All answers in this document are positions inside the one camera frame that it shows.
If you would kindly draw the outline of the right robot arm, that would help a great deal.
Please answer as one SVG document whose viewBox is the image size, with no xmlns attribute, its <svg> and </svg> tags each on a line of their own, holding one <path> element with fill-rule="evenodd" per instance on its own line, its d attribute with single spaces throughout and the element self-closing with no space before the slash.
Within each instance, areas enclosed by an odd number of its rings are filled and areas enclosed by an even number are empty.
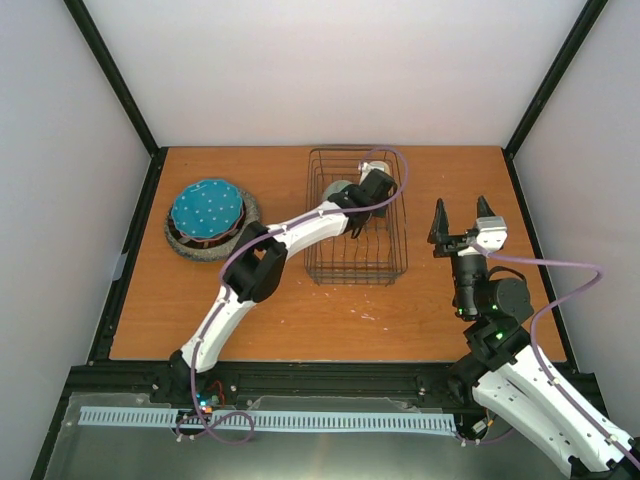
<svg viewBox="0 0 640 480">
<path fill-rule="evenodd" d="M 524 436 L 569 479 L 636 479 L 639 440 L 594 407 L 544 354 L 534 327 L 539 313 L 526 277 L 501 251 L 505 220 L 484 197 L 462 234 L 449 231 L 442 200 L 427 241 L 451 263 L 457 318 L 469 352 L 450 369 L 447 387 L 461 405 L 496 414 Z"/>
</svg>

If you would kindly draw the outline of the light green bowl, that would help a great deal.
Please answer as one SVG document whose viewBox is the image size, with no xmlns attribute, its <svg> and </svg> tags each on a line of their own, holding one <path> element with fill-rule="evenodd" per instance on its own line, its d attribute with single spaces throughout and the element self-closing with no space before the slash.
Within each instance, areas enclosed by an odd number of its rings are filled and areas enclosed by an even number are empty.
<svg viewBox="0 0 640 480">
<path fill-rule="evenodd" d="M 344 179 L 332 182 L 321 197 L 322 205 L 333 204 L 334 208 L 351 208 L 353 202 L 350 192 L 354 186 L 353 182 Z"/>
</svg>

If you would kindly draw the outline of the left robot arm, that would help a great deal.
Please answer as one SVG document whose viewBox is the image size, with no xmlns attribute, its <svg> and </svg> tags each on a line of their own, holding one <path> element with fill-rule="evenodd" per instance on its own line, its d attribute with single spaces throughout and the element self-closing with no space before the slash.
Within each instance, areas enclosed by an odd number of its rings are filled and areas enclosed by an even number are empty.
<svg viewBox="0 0 640 480">
<path fill-rule="evenodd" d="M 299 252 L 350 232 L 357 237 L 374 214 L 402 194 L 407 180 L 396 181 L 372 167 L 358 184 L 331 193 L 316 208 L 283 223 L 252 222 L 219 274 L 220 290 L 192 337 L 168 361 L 169 388 L 186 402 L 201 400 L 208 390 L 204 374 L 241 320 L 278 288 L 286 262 Z"/>
</svg>

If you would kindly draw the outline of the teal dotted plate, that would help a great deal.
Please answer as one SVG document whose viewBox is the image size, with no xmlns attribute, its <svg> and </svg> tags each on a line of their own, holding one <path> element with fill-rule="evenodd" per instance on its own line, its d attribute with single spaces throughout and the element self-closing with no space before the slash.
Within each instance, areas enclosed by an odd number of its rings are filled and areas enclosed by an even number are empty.
<svg viewBox="0 0 640 480">
<path fill-rule="evenodd" d="M 204 179 L 188 185 L 174 200 L 169 212 L 176 222 L 181 216 L 199 213 L 202 217 L 222 218 L 244 210 L 240 190 L 223 179 Z"/>
</svg>

